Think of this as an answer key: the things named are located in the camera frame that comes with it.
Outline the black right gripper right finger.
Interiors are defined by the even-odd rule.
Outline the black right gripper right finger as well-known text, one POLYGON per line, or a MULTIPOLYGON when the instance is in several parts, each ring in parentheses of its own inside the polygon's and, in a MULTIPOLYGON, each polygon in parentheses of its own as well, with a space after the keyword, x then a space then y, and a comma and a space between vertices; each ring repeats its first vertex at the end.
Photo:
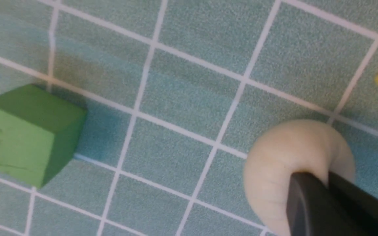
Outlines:
POLYGON ((358 227, 356 236, 378 236, 378 198, 332 172, 329 191, 358 227))

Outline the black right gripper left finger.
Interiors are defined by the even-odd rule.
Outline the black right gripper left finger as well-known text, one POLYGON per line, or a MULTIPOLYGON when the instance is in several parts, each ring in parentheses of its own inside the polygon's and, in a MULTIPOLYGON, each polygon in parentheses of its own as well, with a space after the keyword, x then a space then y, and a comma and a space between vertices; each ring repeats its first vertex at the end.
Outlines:
POLYGON ((378 223, 364 208, 370 196, 330 173, 329 185, 311 173, 290 177, 286 216, 292 236, 375 236, 378 223))

